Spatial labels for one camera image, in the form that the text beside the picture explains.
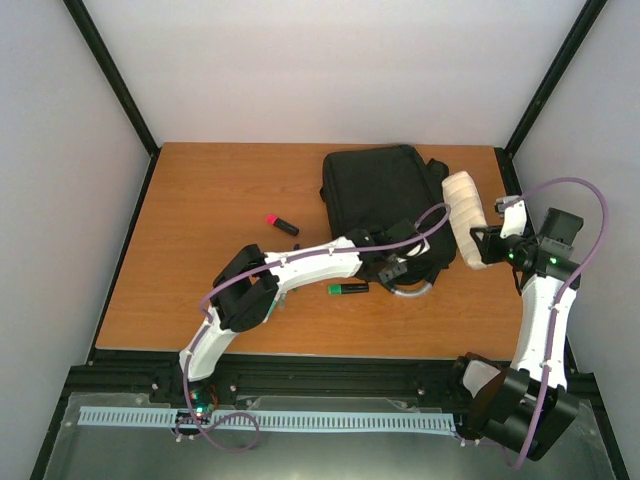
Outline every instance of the marker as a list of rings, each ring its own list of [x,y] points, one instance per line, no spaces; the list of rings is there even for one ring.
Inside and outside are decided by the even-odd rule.
[[[342,283],[339,285],[329,285],[329,295],[347,295],[349,293],[367,293],[368,283]]]
[[[267,215],[267,223],[282,230],[283,232],[288,233],[289,235],[293,235],[294,237],[298,235],[298,232],[300,232],[300,229],[295,225],[291,225],[289,222],[285,222],[281,218],[276,217],[272,214]]]

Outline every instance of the gray wall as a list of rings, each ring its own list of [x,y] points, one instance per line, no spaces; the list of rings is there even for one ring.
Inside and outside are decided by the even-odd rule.
[[[517,154],[524,187],[563,175],[606,195],[611,232],[583,276],[569,338],[581,369],[596,374],[631,478],[640,478],[640,2],[609,2]],[[580,187],[532,200],[585,218],[584,258],[600,226],[597,201]]]
[[[0,478],[84,363],[147,158],[60,1],[0,5]]]
[[[158,141],[504,145],[584,0],[87,0]]]

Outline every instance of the white cylindrical object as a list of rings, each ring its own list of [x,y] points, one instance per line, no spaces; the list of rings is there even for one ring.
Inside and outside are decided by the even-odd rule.
[[[474,270],[485,268],[476,242],[469,230],[473,227],[486,227],[482,202],[476,184],[467,172],[458,172],[442,182],[444,201],[451,206],[449,223],[456,237],[458,250],[465,263]]]

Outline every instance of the wooden tabletop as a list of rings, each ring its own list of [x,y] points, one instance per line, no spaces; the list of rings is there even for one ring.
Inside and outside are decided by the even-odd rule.
[[[200,299],[243,246],[288,251],[331,240],[318,191],[330,152],[363,146],[169,143],[162,148],[97,340],[103,349],[179,350],[202,322]],[[489,224],[504,195],[491,147],[418,146],[451,173],[474,178]],[[274,213],[300,228],[291,237],[265,223]],[[511,358],[522,302],[506,264],[482,271],[458,255],[418,299],[379,285],[368,294],[329,296],[327,285],[290,292],[266,324],[229,351],[361,357],[453,358],[473,351]]]

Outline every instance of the black metal post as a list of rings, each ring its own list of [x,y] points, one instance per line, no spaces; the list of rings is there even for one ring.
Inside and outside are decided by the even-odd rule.
[[[142,114],[140,113],[140,110],[138,110],[131,93],[129,93],[129,89],[124,83],[122,75],[120,75],[113,58],[111,58],[111,54],[109,53],[107,46],[104,44],[98,29],[93,23],[84,2],[82,0],[64,0],[64,4],[69,10],[73,20],[76,22],[80,33],[91,49],[98,65],[100,65],[104,76],[109,81],[113,92],[116,94],[116,97],[118,97],[122,108],[124,108],[127,117],[129,117],[129,121],[131,122],[131,125],[133,125],[133,128],[138,134],[144,148],[152,159],[157,158],[160,148],[153,139],[144,118],[142,118]]]
[[[596,21],[596,18],[598,18],[598,15],[606,3],[607,0],[587,0],[584,4],[582,11],[578,15],[578,18],[576,18],[571,30],[569,30],[567,38],[565,38],[556,57],[553,59],[553,62],[551,62],[549,70],[542,79],[538,90],[536,90],[536,93],[533,95],[529,106],[525,110],[524,115],[522,115],[520,122],[518,122],[516,129],[511,135],[509,143],[507,143],[505,147],[509,159],[515,157],[520,145],[522,145],[529,130],[531,130],[538,115],[540,115],[542,108],[545,103],[547,103],[554,88],[556,88],[560,78],[562,78],[562,75],[569,66],[571,59],[573,59],[573,56],[578,51],[582,41],[587,36],[587,33],[589,33],[591,26]]]

